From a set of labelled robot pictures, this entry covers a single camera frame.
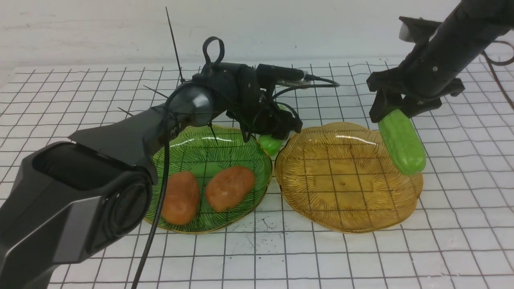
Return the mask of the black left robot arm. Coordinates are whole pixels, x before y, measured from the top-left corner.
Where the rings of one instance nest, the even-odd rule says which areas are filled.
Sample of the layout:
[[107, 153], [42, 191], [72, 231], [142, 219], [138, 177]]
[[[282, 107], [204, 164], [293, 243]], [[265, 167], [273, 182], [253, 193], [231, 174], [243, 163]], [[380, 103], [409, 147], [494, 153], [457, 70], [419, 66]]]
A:
[[271, 100], [276, 85], [305, 77], [272, 65], [206, 64], [165, 103], [26, 156], [1, 206], [2, 289], [45, 289], [59, 265], [81, 263], [134, 230], [158, 181], [152, 156], [188, 126], [226, 113], [245, 133], [300, 130]]

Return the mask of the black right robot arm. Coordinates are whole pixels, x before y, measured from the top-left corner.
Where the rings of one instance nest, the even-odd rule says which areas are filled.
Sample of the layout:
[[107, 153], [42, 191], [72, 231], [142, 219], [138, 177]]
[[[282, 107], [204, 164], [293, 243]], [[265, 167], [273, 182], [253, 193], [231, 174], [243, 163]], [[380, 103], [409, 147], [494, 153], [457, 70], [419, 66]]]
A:
[[374, 123], [400, 110], [411, 118], [441, 107], [464, 91], [459, 73], [497, 38], [513, 29], [512, 0], [462, 0], [443, 22], [401, 16], [400, 39], [413, 50], [395, 68], [371, 73]]

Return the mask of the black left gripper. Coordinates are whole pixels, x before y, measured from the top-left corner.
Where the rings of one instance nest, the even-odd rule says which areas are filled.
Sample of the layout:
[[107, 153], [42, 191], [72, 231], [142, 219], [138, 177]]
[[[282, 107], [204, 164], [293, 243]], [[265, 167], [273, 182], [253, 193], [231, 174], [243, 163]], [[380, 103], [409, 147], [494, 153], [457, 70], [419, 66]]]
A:
[[245, 64], [205, 64], [202, 71], [192, 77], [192, 83], [213, 93], [214, 112], [226, 112], [236, 120], [244, 141], [249, 141], [253, 134], [285, 140], [290, 132], [300, 133], [303, 122], [298, 113], [283, 110], [274, 94], [278, 84], [289, 81], [259, 80], [255, 70]]

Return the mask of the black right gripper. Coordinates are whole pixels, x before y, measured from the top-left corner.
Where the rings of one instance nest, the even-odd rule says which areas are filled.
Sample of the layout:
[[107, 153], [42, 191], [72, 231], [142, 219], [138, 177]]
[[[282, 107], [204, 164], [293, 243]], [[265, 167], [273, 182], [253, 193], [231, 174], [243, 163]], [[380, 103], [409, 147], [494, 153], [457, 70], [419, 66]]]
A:
[[411, 118], [440, 108], [441, 97], [464, 91], [457, 77], [464, 68], [462, 61], [404, 60], [398, 67], [371, 73], [366, 80], [369, 90], [376, 93], [369, 111], [371, 121], [378, 123], [396, 109]]

